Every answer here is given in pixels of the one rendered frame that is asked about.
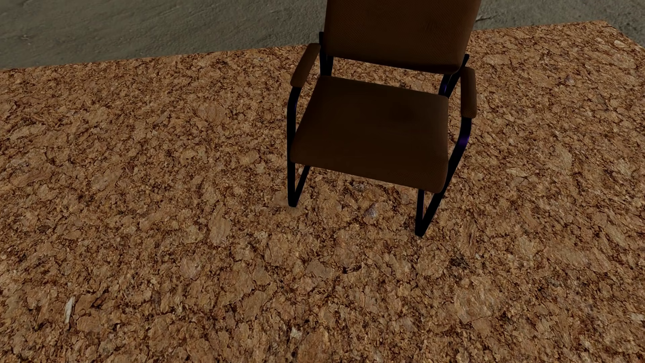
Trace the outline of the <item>brown leather office chair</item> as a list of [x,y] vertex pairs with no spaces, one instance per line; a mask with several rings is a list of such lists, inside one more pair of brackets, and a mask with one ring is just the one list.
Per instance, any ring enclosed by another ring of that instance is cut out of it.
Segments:
[[[327,0],[324,30],[306,47],[286,107],[287,201],[311,167],[418,190],[424,236],[477,115],[466,47],[481,0]],[[332,76],[334,59],[442,75],[437,94]]]

